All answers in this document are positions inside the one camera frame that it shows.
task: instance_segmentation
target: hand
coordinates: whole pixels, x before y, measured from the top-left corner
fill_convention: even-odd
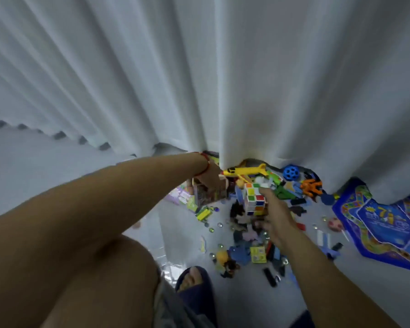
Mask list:
[[[286,239],[291,237],[290,233],[293,231],[299,232],[296,222],[292,218],[287,204],[276,198],[271,189],[262,187],[260,193],[266,197],[269,211],[269,215],[266,216],[266,220],[260,226],[269,233],[271,241],[280,250],[285,251]]]
[[[208,187],[208,191],[221,191],[225,189],[226,180],[220,179],[219,175],[222,170],[219,168],[218,165],[211,159],[209,161],[209,168],[208,170],[200,176],[196,178],[203,183],[206,187]]]

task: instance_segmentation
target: white curtain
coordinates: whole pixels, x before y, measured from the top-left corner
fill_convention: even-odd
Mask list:
[[[410,194],[410,0],[0,0],[0,120]]]

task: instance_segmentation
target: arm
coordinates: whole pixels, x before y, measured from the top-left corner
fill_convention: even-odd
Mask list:
[[[399,327],[298,230],[285,202],[268,189],[261,191],[269,202],[264,227],[287,255],[316,327]]]
[[[0,318],[29,326],[45,317],[71,276],[100,248],[207,165],[197,153],[134,159],[52,188],[1,215]],[[200,179],[216,187],[219,172],[211,163]]]

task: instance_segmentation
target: red string bracelet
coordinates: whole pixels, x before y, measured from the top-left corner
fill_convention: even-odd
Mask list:
[[[206,173],[206,172],[208,171],[209,166],[211,165],[211,163],[210,163],[210,160],[209,160],[208,155],[206,155],[205,153],[203,153],[203,152],[193,152],[193,153],[197,153],[197,154],[202,155],[202,156],[208,161],[208,165],[206,166],[205,170],[202,171],[201,173],[198,173],[198,174],[196,174],[196,175],[193,176],[193,177],[197,177],[197,176],[200,176],[200,175]]]

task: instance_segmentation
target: blue ball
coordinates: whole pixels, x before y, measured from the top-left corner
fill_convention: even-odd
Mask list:
[[[284,168],[284,172],[282,173],[282,175],[287,181],[296,181],[300,175],[299,168],[297,166],[290,164]]]

